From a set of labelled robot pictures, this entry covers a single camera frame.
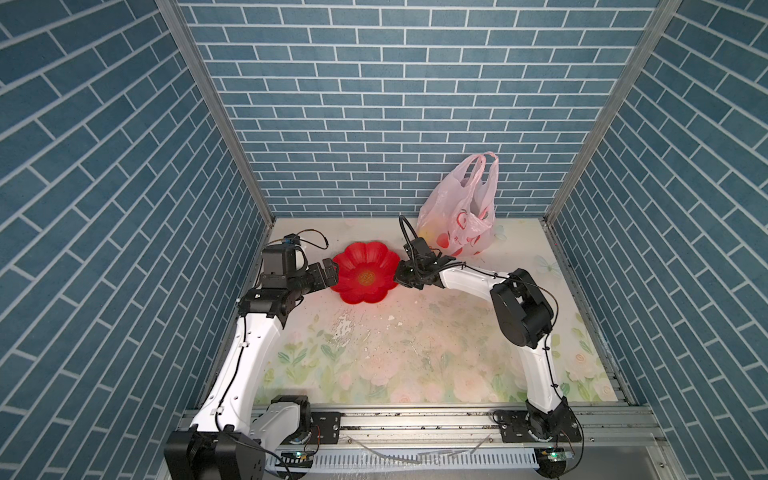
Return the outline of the red flower-shaped plate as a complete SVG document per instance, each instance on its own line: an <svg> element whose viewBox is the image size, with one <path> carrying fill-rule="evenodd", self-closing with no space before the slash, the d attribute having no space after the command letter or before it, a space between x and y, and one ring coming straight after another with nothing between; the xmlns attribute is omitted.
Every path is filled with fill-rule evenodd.
<svg viewBox="0 0 768 480"><path fill-rule="evenodd" d="M350 305L376 304L397 286L395 273L400 260L384 243L352 243L333 258L339 271L332 290Z"/></svg>

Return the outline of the pink plastic bag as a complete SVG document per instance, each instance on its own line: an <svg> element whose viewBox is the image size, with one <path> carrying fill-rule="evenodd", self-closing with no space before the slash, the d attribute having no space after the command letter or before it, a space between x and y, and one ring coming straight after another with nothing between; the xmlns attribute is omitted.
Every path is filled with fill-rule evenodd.
<svg viewBox="0 0 768 480"><path fill-rule="evenodd" d="M493 152L466 157L422 205L416 232L443 253L469 258L493 243L500 159Z"/></svg>

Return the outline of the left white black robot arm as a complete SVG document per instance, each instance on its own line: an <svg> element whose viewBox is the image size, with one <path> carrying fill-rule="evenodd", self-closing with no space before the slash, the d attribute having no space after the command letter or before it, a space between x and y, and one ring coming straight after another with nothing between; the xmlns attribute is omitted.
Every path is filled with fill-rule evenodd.
<svg viewBox="0 0 768 480"><path fill-rule="evenodd" d="M310 293L338 282L337 264L310 263L306 240L289 234L261 253L256 284L237 305L226 358L189 427L173 431L164 459L173 479L261 479L268 460L280 473L290 468L277 447L310 431L311 406L304 395L279 396L258 419L252 417L266 364L288 316Z"/></svg>

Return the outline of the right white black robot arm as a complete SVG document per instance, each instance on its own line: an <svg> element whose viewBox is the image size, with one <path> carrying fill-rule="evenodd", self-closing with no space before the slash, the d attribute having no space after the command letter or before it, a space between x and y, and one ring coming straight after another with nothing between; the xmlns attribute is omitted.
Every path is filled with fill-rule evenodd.
<svg viewBox="0 0 768 480"><path fill-rule="evenodd" d="M489 301L502 335L520 349L527 382L527 421L531 435L546 441L559 435L571 409L562 393L551 358L550 334L559 312L528 271L517 269L503 275L488 272L438 254L422 238L405 243L408 256L395 273L395 281L407 288L436 286L459 290Z"/></svg>

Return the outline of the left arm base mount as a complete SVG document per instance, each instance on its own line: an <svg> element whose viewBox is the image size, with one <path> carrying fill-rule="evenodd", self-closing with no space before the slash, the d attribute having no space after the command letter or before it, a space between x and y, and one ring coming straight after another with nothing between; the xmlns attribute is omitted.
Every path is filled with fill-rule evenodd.
<svg viewBox="0 0 768 480"><path fill-rule="evenodd" d="M339 442L342 414L338 411L312 412L311 421L282 442L283 446L309 448L312 445L336 445Z"/></svg>

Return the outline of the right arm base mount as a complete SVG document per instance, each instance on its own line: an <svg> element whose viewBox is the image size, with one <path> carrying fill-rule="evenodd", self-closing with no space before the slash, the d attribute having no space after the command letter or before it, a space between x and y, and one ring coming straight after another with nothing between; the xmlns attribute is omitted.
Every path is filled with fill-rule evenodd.
<svg viewBox="0 0 768 480"><path fill-rule="evenodd" d="M583 439L581 427L570 410L551 414L531 414L523 410L495 410L491 420L497 425L503 443L576 444Z"/></svg>

